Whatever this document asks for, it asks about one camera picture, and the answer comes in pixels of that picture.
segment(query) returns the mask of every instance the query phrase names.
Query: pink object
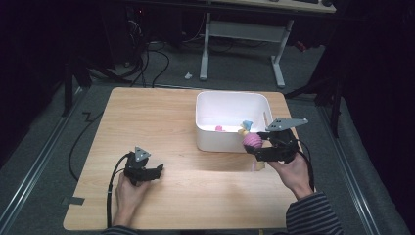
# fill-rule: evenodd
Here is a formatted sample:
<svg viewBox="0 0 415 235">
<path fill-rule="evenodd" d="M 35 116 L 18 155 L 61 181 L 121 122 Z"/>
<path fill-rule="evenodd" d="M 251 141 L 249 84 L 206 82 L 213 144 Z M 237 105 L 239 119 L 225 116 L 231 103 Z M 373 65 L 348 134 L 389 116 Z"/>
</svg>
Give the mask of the pink object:
<svg viewBox="0 0 415 235">
<path fill-rule="evenodd" d="M 262 147 L 262 139 L 256 133 L 248 133 L 242 141 L 242 144 L 258 149 Z"/>
</svg>

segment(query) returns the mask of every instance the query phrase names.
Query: desk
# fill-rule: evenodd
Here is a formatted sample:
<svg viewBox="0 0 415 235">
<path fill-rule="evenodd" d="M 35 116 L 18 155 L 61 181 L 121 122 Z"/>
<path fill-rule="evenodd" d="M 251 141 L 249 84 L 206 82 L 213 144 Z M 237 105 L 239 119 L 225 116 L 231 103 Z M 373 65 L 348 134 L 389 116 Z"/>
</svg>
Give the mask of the desk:
<svg viewBox="0 0 415 235">
<path fill-rule="evenodd" d="M 82 206 L 69 206 L 65 229 L 106 228 L 111 174 L 116 162 L 136 145 L 152 154 L 148 167 L 164 164 L 164 170 L 161 179 L 152 182 L 133 218 L 133 227 L 285 227 L 286 210 L 296 198 L 274 169 L 267 166 L 252 172 L 252 155 L 202 152 L 197 148 L 195 110 L 200 92 L 158 88 L 113 90 L 73 194 L 85 201 Z M 275 118 L 290 118 L 283 94 L 260 94 L 268 99 Z M 112 207 L 114 216 L 115 195 Z"/>
<path fill-rule="evenodd" d="M 335 13 L 334 6 L 325 7 L 321 3 L 303 3 L 293 0 L 279 0 L 278 2 L 271 2 L 269 0 L 209 0 L 217 3 L 230 3 L 251 5 L 266 8 L 279 8 L 294 11 L 308 11 L 315 13 Z M 205 46 L 202 55 L 201 64 L 201 80 L 208 79 L 208 44 L 211 36 L 221 36 L 248 40 L 258 40 L 266 42 L 279 43 L 279 48 L 275 56 L 271 57 L 272 68 L 274 69 L 275 79 L 280 88 L 285 87 L 283 74 L 281 73 L 280 60 L 284 52 L 287 40 L 293 26 L 294 20 L 288 20 L 286 26 L 268 26 L 251 23 L 230 23 L 224 21 L 212 21 L 210 13 L 207 13 L 207 22 L 205 27 Z"/>
</svg>

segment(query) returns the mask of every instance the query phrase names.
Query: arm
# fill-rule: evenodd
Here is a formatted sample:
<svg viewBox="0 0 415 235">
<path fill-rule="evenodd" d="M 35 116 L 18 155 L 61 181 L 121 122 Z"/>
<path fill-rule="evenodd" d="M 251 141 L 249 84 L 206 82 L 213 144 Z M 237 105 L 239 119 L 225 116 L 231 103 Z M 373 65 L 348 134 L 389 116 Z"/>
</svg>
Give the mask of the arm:
<svg viewBox="0 0 415 235">
<path fill-rule="evenodd" d="M 288 164 L 268 164 L 297 198 L 287 211 L 287 230 L 290 234 L 343 234 L 327 197 L 311 190 L 307 163 L 300 154 L 296 154 Z"/>
<path fill-rule="evenodd" d="M 113 227 L 106 229 L 102 234 L 136 234 L 136 231 L 129 228 L 129 226 L 149 186 L 150 181 L 142 182 L 140 186 L 135 186 L 131 184 L 123 173 L 119 175 L 118 185 L 116 186 L 118 209 L 113 221 Z"/>
</svg>

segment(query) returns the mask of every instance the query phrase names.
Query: striped shirt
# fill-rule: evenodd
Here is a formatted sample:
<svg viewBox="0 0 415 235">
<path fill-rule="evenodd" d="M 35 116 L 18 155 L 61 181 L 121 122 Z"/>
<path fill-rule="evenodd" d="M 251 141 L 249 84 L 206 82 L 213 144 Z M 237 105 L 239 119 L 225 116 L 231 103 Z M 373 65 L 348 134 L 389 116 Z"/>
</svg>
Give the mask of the striped shirt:
<svg viewBox="0 0 415 235">
<path fill-rule="evenodd" d="M 292 203 L 287 211 L 287 230 L 291 235 L 341 235 L 344 234 L 338 217 L 324 193 L 314 193 Z M 114 226 L 103 235 L 135 235 L 137 230 Z"/>
</svg>

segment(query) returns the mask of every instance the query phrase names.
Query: human hand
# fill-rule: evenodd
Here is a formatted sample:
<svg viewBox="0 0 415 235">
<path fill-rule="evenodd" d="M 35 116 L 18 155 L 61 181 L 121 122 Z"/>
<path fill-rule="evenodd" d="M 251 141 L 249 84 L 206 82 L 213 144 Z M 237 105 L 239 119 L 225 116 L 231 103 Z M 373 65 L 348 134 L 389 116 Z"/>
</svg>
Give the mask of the human hand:
<svg viewBox="0 0 415 235">
<path fill-rule="evenodd" d="M 293 191 L 298 200 L 314 193 L 309 185 L 307 162 L 299 153 L 296 153 L 288 164 L 279 162 L 268 162 L 268 164 L 277 170 L 284 185 Z"/>
<path fill-rule="evenodd" d="M 150 181 L 145 181 L 140 186 L 135 186 L 131 184 L 128 177 L 125 177 L 124 173 L 119 175 L 118 185 L 116 186 L 118 210 L 115 214 L 113 226 L 130 226 L 131 218 L 143 201 L 149 187 Z"/>
</svg>

